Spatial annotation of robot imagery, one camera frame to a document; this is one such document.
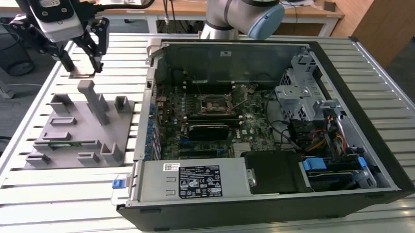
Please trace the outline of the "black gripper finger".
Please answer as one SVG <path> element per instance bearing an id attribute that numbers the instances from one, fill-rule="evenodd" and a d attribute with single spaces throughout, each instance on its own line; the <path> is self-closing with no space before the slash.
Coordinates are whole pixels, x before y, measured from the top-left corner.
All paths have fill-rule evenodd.
<path id="1" fill-rule="evenodd" d="M 67 72 L 74 71 L 75 64 L 66 51 L 65 43 L 51 42 L 29 17 L 15 17 L 10 26 L 41 54 L 50 54 L 57 61 L 62 62 Z"/>
<path id="2" fill-rule="evenodd" d="M 75 38 L 75 43 L 90 57 L 94 73 L 101 73 L 103 70 L 102 57 L 107 54 L 110 42 L 110 20 L 106 17 L 93 19 L 83 21 L 82 26 L 85 32 L 82 36 Z M 93 40 L 89 29 L 98 36 L 98 43 Z"/>

